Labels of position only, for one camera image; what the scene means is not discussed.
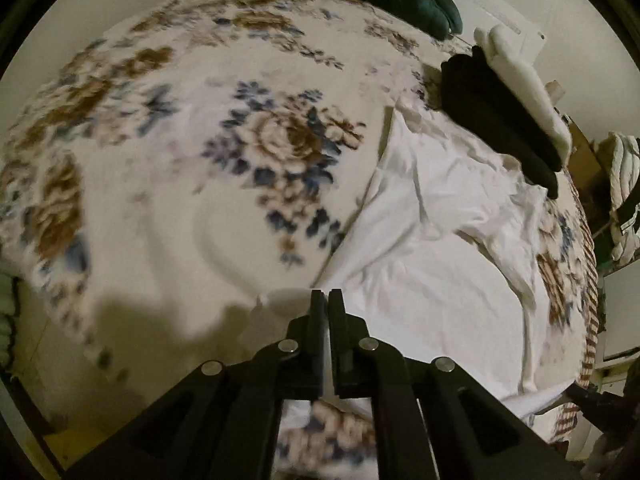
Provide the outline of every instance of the white headboard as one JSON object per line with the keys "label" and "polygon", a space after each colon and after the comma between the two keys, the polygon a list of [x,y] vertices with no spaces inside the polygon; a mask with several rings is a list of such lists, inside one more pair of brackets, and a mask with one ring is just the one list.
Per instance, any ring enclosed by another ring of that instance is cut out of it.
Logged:
{"label": "white headboard", "polygon": [[504,0],[453,0],[462,16],[462,40],[475,44],[474,30],[481,27],[489,30],[502,23],[512,34],[511,43],[520,55],[533,63],[545,44],[546,36],[540,28],[530,22]]}

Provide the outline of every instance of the bedspread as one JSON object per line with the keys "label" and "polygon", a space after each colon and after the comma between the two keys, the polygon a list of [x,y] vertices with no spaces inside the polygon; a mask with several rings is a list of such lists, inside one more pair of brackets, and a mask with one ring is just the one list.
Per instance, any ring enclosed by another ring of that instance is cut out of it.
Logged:
{"label": "bedspread", "polygon": [[[312,285],[358,213],[390,107],[438,108],[440,63],[469,49],[357,0],[172,0],[125,20],[11,126],[2,256],[151,402],[204,360],[245,358],[259,294]],[[566,222],[553,210],[541,226],[561,248],[543,276],[568,280],[550,294],[562,320],[591,311],[593,269],[566,186]],[[554,267],[573,249],[582,277]]]}

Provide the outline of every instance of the white towel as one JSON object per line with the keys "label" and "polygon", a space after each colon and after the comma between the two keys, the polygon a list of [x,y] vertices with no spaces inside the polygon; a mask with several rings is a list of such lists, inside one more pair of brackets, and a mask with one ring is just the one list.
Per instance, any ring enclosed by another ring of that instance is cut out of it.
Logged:
{"label": "white towel", "polygon": [[503,25],[496,25],[489,32],[476,28],[474,37],[489,67],[549,136],[560,159],[566,164],[571,155],[571,133],[554,110],[535,69],[514,51],[505,32]]}

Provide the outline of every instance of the metal rivet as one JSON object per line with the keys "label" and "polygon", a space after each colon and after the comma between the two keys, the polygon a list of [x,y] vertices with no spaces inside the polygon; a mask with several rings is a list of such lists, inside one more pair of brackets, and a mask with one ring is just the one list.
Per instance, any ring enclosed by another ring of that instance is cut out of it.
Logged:
{"label": "metal rivet", "polygon": [[436,359],[436,368],[441,372],[451,372],[455,367],[456,364],[453,362],[453,359],[448,357],[438,357]]}
{"label": "metal rivet", "polygon": [[375,350],[376,348],[378,348],[379,344],[380,343],[378,342],[378,340],[372,337],[363,337],[358,343],[358,345],[360,345],[360,348],[362,348],[363,350]]}
{"label": "metal rivet", "polygon": [[219,361],[207,361],[200,367],[200,371],[208,376],[218,375],[222,371],[222,364]]}
{"label": "metal rivet", "polygon": [[298,342],[293,339],[283,339],[278,343],[278,348],[281,352],[290,354],[298,349]]}

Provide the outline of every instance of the floral blanket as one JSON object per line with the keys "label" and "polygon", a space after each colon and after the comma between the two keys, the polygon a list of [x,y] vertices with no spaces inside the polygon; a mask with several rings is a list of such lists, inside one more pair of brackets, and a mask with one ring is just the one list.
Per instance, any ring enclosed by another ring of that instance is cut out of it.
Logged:
{"label": "floral blanket", "polygon": [[[151,402],[204,360],[245,358],[259,294],[312,285],[358,213],[389,107],[438,107],[440,63],[469,49],[357,0],[172,0],[121,22],[11,126],[2,256]],[[581,297],[574,270],[560,272]]]}

